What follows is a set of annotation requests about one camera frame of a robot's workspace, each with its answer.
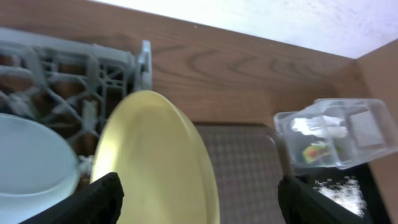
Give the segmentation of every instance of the white wall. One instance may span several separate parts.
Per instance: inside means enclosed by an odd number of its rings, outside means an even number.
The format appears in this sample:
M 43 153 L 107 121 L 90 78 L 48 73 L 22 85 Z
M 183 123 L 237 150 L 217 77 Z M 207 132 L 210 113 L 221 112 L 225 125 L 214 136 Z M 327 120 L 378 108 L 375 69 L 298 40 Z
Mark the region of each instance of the white wall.
M 398 0 L 97 1 L 351 58 L 398 39 Z

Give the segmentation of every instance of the yellow plate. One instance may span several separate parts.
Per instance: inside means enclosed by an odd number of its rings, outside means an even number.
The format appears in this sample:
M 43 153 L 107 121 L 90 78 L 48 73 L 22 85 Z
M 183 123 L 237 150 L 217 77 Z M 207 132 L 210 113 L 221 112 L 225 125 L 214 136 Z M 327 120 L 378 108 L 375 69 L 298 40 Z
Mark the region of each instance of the yellow plate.
M 117 172 L 118 223 L 218 224 L 215 175 L 192 122 L 153 91 L 126 97 L 99 141 L 91 181 Z

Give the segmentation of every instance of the black surface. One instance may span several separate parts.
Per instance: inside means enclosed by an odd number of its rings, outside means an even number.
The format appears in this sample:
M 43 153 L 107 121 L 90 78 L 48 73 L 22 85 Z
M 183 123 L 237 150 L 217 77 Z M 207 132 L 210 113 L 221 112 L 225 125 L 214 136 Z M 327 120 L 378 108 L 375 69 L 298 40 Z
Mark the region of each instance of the black surface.
M 278 188 L 279 206 L 286 224 L 369 223 L 296 177 L 284 176 Z
M 368 164 L 361 164 L 346 170 L 337 168 L 318 169 L 311 174 L 301 175 L 299 179 L 312 188 L 317 187 L 316 180 L 320 182 L 326 182 L 327 179 L 343 180 L 346 176 L 355 177 L 358 181 L 363 199 L 367 204 L 367 209 L 364 211 L 364 221 L 366 223 L 391 223 Z

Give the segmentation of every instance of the dish rack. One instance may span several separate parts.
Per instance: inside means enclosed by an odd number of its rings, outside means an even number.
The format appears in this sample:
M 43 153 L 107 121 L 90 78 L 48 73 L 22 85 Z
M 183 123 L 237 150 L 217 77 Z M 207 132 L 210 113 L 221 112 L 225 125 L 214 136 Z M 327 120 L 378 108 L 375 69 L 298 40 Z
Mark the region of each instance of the dish rack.
M 95 153 L 107 118 L 125 96 L 151 89 L 147 40 L 133 55 L 0 28 L 0 113 L 48 126 L 78 155 Z

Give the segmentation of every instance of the wooden table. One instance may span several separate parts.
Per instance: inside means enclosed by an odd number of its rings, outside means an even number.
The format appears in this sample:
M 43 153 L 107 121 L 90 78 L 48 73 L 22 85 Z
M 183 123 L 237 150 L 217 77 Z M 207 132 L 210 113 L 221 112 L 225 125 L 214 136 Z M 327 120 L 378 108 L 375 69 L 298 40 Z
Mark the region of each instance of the wooden table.
M 273 126 L 318 98 L 371 96 L 353 59 L 95 2 L 3 0 L 0 26 L 132 52 L 150 40 L 154 90 L 192 121 Z

